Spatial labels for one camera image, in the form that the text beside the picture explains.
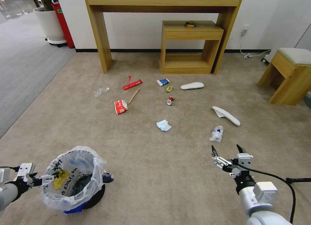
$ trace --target wooden console table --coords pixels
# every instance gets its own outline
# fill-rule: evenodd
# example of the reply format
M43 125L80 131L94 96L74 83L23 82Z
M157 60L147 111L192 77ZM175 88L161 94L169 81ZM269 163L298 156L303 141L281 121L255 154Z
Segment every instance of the wooden console table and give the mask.
M224 30L224 34L212 67L212 73L216 74L241 2L242 0L85 0L104 73L109 69L112 58L103 12L219 13L216 24Z

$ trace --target crumpled tissue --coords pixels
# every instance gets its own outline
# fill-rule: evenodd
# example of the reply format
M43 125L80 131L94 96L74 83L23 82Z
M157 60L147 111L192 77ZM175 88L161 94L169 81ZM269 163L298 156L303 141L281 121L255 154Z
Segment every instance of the crumpled tissue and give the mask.
M156 125L162 130L162 131L168 131L170 128L172 128L167 120L159 121L156 123Z

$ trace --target beige carpet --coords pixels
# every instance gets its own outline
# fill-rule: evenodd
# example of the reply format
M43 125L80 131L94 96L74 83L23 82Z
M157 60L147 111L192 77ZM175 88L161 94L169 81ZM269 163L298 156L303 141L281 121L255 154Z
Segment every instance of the beige carpet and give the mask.
M303 102L295 107L268 104L273 89L256 85L265 68L259 58L225 54L218 75L168 75L171 93L156 83L163 78L158 58L113 54L113 67L105 75L97 53L70 60L0 140L0 162L33 162L43 174L58 154L86 145L107 160L106 170L115 181L98 205L69 216L47 208L41 190L32 189L7 208L1 224L246 224L234 181L211 159L208 138L217 125L224 127L223 140L214 143L222 157L234 157L238 143L254 155L254 168L284 178L311 176L311 110ZM143 84L124 91L129 75ZM179 89L193 81L205 87ZM100 87L110 91L96 98L93 92ZM129 100L137 88L129 110L117 115L113 102ZM176 98L171 107L168 96ZM228 110L241 126L218 118L212 106ZM156 126L163 119L172 126L168 132ZM255 180L275 183L276 212L289 219L288 187L259 174ZM294 224L309 224L310 183L294 187Z

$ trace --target white insole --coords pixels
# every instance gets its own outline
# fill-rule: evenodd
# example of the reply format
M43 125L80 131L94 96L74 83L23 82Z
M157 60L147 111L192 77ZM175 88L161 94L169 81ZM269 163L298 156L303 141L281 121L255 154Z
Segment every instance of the white insole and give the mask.
M195 82L195 83L182 85L180 86L180 89L187 90L187 89L197 89L197 88L202 88L202 87L204 87L203 83Z
M215 110L216 114L218 115L218 117L226 117L228 118L230 121L232 121L233 124L235 124L236 126L240 126L241 122L236 119L234 116L232 116L230 113L228 113L226 110L223 110L222 108L213 106L212 109Z

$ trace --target electrical outlet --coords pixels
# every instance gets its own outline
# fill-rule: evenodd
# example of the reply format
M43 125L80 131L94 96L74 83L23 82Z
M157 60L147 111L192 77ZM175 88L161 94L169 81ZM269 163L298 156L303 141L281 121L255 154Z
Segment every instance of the electrical outlet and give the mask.
M243 30L248 30L248 28L249 28L249 24L244 24L243 25Z
M244 24L243 25L243 30L241 31L241 37L245 36L245 34L247 33L248 28L249 28L249 24Z

